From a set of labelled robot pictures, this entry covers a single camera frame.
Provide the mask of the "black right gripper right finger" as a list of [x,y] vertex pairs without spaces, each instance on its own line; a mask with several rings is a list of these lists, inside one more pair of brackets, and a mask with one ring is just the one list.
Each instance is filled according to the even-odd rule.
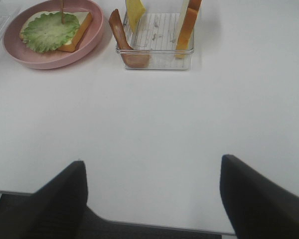
[[234,155],[223,155],[220,195],[239,239],[299,239],[299,197]]

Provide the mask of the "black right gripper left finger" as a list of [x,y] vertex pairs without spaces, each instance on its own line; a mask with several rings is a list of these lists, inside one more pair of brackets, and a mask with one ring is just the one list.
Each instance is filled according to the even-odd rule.
[[0,239],[73,239],[87,198],[85,163],[74,161],[21,204],[0,214]]

